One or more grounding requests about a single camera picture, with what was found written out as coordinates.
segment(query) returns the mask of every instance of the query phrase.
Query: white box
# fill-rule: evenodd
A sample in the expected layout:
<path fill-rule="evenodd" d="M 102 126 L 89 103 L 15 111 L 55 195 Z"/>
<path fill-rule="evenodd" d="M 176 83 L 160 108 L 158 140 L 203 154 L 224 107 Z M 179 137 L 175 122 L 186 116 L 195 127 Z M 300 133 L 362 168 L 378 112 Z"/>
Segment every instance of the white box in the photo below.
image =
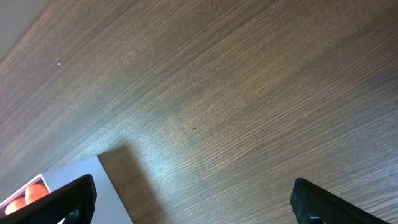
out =
<path fill-rule="evenodd" d="M 85 174 L 93 176 L 97 191 L 95 211 L 91 223 L 132 224 L 129 214 L 97 157 L 39 174 L 0 203 L 0 217 L 5 216 L 4 211 L 11 201 L 25 195 L 25 189 L 28 185 L 43 182 L 49 192 L 53 192 Z"/>

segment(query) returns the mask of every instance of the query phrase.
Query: wooden table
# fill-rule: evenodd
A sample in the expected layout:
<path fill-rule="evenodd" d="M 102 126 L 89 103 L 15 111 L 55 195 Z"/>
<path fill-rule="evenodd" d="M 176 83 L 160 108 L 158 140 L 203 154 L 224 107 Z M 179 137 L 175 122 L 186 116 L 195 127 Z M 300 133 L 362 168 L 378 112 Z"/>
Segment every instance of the wooden table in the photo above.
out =
<path fill-rule="evenodd" d="M 100 156 L 135 224 L 398 223 L 397 1 L 54 0 L 0 64 L 0 196 Z"/>

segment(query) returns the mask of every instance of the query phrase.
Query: black object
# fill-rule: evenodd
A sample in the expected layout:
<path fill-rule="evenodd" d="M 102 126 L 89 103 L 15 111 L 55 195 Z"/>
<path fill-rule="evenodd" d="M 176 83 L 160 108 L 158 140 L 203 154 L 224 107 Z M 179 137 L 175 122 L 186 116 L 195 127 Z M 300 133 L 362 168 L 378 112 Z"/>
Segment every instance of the black object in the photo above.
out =
<path fill-rule="evenodd" d="M 304 178 L 296 179 L 290 204 L 299 224 L 388 223 Z"/>
<path fill-rule="evenodd" d="M 97 198 L 93 177 L 84 175 L 34 203 L 0 218 L 0 224 L 89 224 Z"/>

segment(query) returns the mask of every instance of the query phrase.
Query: orange object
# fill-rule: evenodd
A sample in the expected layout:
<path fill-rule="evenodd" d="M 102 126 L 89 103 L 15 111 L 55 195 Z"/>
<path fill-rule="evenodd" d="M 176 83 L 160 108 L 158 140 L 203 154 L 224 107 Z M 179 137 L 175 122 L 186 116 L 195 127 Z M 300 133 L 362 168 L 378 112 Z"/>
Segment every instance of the orange object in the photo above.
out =
<path fill-rule="evenodd" d="M 28 205 L 48 194 L 49 192 L 43 184 L 29 185 L 25 190 L 25 203 Z"/>
<path fill-rule="evenodd" d="M 15 212 L 16 210 L 21 209 L 25 206 L 26 206 L 25 199 L 23 197 L 17 198 L 7 205 L 5 213 L 6 215 L 9 215 L 12 212 Z"/>

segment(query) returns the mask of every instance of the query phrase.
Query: brown wooden surface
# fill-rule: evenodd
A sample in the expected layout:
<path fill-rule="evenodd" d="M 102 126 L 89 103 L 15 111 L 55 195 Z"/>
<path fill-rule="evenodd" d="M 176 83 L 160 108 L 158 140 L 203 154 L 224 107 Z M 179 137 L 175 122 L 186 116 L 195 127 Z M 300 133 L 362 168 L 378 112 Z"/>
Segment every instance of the brown wooden surface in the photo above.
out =
<path fill-rule="evenodd" d="M 398 2 L 51 1 L 0 64 L 1 200 L 100 156 L 135 224 L 398 223 Z"/>

